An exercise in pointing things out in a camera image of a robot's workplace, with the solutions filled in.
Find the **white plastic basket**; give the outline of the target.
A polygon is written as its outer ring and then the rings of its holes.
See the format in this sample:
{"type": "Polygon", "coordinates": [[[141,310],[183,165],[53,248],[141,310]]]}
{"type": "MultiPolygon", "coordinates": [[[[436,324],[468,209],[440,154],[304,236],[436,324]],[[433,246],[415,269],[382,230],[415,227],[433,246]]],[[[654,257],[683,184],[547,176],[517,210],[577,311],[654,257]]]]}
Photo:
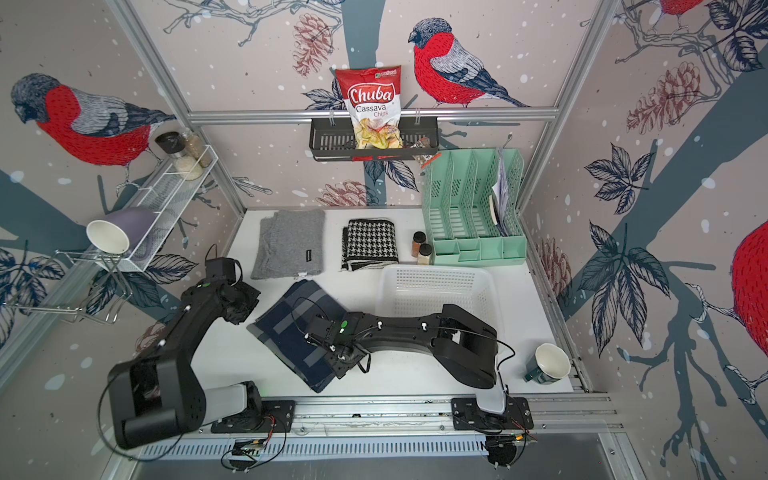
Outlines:
{"type": "Polygon", "coordinates": [[[391,265],[382,270],[374,313],[383,317],[426,316],[455,304],[505,330],[491,274],[479,268],[391,265]]]}

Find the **navy plaid scarf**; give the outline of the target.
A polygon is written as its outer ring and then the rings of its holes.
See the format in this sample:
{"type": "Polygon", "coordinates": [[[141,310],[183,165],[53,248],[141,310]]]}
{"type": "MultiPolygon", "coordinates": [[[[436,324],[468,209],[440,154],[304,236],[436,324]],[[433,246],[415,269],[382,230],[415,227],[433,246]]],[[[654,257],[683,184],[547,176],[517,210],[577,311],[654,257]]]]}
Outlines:
{"type": "Polygon", "coordinates": [[[320,316],[340,321],[347,310],[312,280],[294,283],[265,314],[246,329],[315,393],[335,378],[326,351],[307,342],[308,322],[320,316]]]}

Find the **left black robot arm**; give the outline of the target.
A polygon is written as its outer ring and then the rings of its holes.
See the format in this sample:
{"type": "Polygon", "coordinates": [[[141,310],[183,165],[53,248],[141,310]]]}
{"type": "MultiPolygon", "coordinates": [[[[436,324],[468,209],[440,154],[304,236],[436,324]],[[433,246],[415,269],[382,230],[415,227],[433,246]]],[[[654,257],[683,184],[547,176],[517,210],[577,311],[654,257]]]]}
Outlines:
{"type": "Polygon", "coordinates": [[[258,304],[260,292],[244,282],[203,280],[182,295],[182,306],[152,347],[115,365],[107,392],[117,445],[134,449],[244,414],[253,423],[262,402],[251,381],[204,389],[192,360],[218,319],[238,325],[258,304]]]}

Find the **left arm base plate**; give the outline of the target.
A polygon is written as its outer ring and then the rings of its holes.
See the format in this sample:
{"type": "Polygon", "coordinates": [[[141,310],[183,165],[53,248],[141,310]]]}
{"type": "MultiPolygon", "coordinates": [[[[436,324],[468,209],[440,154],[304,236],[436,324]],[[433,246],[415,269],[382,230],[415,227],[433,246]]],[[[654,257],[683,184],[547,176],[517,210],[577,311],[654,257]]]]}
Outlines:
{"type": "Polygon", "coordinates": [[[261,411],[247,408],[211,425],[214,434],[288,433],[295,417],[294,400],[263,400],[261,411]]]}

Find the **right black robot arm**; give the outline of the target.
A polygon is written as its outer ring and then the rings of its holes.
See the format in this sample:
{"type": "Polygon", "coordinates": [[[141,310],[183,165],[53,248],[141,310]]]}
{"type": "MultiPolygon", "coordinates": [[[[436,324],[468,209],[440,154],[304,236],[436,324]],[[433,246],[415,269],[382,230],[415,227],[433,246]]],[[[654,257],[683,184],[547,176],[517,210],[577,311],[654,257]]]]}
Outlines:
{"type": "Polygon", "coordinates": [[[371,369],[372,354],[414,352],[432,356],[456,381],[477,391],[477,407],[488,414],[505,412],[506,401],[497,367],[497,331],[467,310],[445,304],[419,317],[381,317],[347,312],[331,319],[314,316],[303,331],[307,343],[326,352],[337,378],[358,368],[371,369]]]}

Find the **grey scarf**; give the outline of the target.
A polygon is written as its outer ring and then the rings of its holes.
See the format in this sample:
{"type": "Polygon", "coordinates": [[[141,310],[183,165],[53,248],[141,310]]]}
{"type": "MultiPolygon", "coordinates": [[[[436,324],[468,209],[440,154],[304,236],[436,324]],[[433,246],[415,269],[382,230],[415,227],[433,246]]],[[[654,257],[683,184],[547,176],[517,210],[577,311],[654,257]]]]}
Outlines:
{"type": "Polygon", "coordinates": [[[325,211],[279,210],[262,219],[253,280],[316,276],[324,270],[325,211]]]}

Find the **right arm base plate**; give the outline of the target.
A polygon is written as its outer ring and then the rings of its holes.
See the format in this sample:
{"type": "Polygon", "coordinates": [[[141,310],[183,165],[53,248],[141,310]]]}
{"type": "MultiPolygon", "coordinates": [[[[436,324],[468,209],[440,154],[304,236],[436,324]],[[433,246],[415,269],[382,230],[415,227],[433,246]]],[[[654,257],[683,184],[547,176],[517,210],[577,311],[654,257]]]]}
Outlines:
{"type": "Polygon", "coordinates": [[[534,428],[529,403],[524,397],[508,397],[501,414],[481,410],[475,398],[453,398],[451,417],[457,431],[500,434],[506,430],[524,431],[534,428]]]}

